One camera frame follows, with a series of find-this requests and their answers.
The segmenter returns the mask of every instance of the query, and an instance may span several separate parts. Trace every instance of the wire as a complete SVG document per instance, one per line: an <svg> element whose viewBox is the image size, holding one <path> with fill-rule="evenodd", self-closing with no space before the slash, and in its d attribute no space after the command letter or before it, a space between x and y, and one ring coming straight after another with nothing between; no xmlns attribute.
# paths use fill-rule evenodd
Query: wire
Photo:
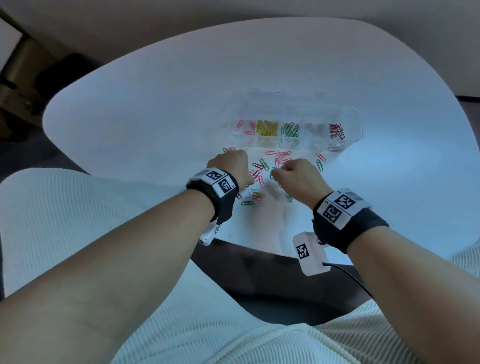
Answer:
<svg viewBox="0 0 480 364"><path fill-rule="evenodd" d="M368 292L368 289L366 289L365 286L364 286L358 279L356 279L353 275L351 275L350 273L348 273L345 269L343 269L342 267L340 267L340 266L338 266L338 265L336 265L336 264L332 264L332 263L322 263L322 264L323 264L325 267L335 267L335 268L337 268L337 269L342 270L344 273L347 273L355 282L357 282L357 283L360 285L360 287L363 288L363 290L364 290L365 292L367 292L367 294L368 294L371 298L373 298L372 294L371 294L370 292Z"/></svg>

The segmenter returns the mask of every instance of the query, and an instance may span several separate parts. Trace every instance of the white table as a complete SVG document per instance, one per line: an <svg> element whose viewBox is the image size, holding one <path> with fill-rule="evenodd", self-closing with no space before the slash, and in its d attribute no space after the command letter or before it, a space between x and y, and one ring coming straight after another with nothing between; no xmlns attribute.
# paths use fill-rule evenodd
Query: white table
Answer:
<svg viewBox="0 0 480 364"><path fill-rule="evenodd" d="M327 182L350 187L392 228L442 257L476 240L480 155L460 105L424 60L367 23L260 19L169 38L61 91L44 127L94 176L174 190L229 147L219 111L233 93L256 87L357 107L364 138L337 158L325 155ZM219 232L231 243L296 257L293 235L312 231L309 209L282 193L235 209ZM349 263L342 254L331 259Z"/></svg>

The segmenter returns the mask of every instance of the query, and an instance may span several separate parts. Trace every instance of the hand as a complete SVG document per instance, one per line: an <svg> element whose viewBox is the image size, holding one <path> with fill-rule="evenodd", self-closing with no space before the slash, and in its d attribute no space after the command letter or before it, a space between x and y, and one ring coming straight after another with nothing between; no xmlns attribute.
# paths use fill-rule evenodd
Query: hand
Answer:
<svg viewBox="0 0 480 364"><path fill-rule="evenodd" d="M333 192L317 168L306 159L289 160L282 168L275 168L272 177L290 196L312 210L322 198Z"/></svg>
<svg viewBox="0 0 480 364"><path fill-rule="evenodd" d="M233 151L228 149L223 154L218 154L207 163L207 168L218 168L230 173L243 190L247 184L253 184L254 178L248 173L248 155L244 150Z"/></svg>

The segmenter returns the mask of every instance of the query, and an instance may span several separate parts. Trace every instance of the transparent plastic box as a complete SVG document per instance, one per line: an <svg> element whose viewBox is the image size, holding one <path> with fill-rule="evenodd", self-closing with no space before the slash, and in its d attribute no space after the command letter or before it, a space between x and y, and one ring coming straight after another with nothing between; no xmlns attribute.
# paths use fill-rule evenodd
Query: transparent plastic box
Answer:
<svg viewBox="0 0 480 364"><path fill-rule="evenodd" d="M234 146L341 152L363 137L358 109L266 92L236 95L227 129Z"/></svg>

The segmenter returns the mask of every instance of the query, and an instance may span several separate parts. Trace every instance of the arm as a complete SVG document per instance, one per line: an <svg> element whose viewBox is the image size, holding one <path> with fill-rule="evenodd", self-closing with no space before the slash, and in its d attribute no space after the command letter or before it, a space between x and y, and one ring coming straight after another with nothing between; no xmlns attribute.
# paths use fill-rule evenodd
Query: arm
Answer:
<svg viewBox="0 0 480 364"><path fill-rule="evenodd" d="M310 209L333 190L305 159L273 177ZM387 227L357 237L347 254L386 319L425 363L478 363L480 279Z"/></svg>
<svg viewBox="0 0 480 364"><path fill-rule="evenodd" d="M208 167L253 182L244 151ZM184 191L105 234L0 304L0 363L109 363L180 279L215 211Z"/></svg>

